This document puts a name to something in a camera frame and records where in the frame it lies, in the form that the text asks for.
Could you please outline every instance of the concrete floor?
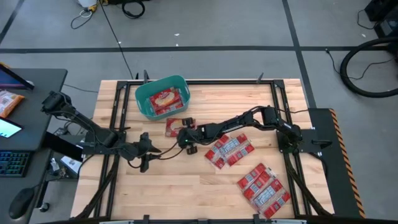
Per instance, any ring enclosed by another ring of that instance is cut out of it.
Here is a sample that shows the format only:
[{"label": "concrete floor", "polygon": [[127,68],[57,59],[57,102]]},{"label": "concrete floor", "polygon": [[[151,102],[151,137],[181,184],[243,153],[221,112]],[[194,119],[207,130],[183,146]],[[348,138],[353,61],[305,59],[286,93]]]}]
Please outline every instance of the concrete floor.
[{"label": "concrete floor", "polygon": [[[18,2],[0,1],[0,30]],[[334,108],[338,114],[367,217],[398,220],[395,193],[398,139],[394,138],[398,128],[398,96],[370,99],[352,94],[333,71],[325,52],[294,51],[299,49],[298,44],[302,47],[355,46],[377,38],[373,30],[356,24],[356,13],[368,3],[369,0],[152,0],[145,2],[146,13],[138,20],[124,17],[116,6],[107,6],[105,10],[122,47],[148,47],[145,50],[150,51],[125,53],[133,74],[146,69],[151,78],[175,74],[185,78],[256,78],[261,72],[264,78],[301,78],[309,100],[313,98],[319,108]],[[286,5],[290,7],[298,43],[290,34]],[[87,90],[98,90],[104,79],[128,79],[129,73],[119,52],[95,50],[118,46],[102,10],[81,29],[72,30],[70,21],[80,11],[74,1],[23,1],[4,38],[0,35],[0,61],[18,68],[66,68],[69,74],[65,83]],[[364,14],[361,23],[372,25]],[[287,48],[163,52],[154,48],[177,44],[180,47]],[[72,50],[61,53],[79,48],[89,49],[84,53]],[[37,50],[20,54],[19,49]],[[346,53],[332,52],[337,66]],[[302,54],[303,63],[297,59],[298,54]],[[369,63],[390,57],[385,52],[361,52],[352,59],[348,71],[352,76],[360,76]],[[376,65],[358,81],[358,86],[368,90],[396,88],[397,74],[394,62]],[[95,93],[67,86],[63,92],[71,96],[83,114],[89,117],[93,114]],[[49,131],[61,125],[52,120]],[[77,131],[78,127],[71,125],[71,132]],[[47,213],[34,212],[31,223],[68,218],[75,188],[75,183],[51,183],[45,200],[52,203],[52,208]]]}]

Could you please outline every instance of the keyboard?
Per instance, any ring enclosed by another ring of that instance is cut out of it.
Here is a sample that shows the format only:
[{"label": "keyboard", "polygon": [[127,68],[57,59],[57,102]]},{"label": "keyboard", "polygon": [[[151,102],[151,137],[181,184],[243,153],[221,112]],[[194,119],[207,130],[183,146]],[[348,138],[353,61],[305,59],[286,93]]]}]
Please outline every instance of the keyboard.
[{"label": "keyboard", "polygon": [[24,177],[32,153],[0,151],[0,177]]}]

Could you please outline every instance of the teal basket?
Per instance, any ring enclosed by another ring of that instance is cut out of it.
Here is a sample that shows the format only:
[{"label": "teal basket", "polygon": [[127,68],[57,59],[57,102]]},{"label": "teal basket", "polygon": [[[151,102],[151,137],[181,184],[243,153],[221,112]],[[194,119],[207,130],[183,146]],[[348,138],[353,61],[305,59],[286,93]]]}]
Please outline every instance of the teal basket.
[{"label": "teal basket", "polygon": [[[154,111],[152,111],[152,105],[150,104],[150,101],[147,99],[150,96],[153,96],[156,93],[170,87],[179,88],[181,90],[181,96],[184,106],[165,114],[156,115]],[[180,75],[173,75],[167,78],[162,78],[157,81],[143,84],[136,90],[136,101],[139,111],[151,121],[157,121],[173,114],[185,111],[188,108],[190,98],[191,94],[189,92],[188,85],[185,79]]]}]

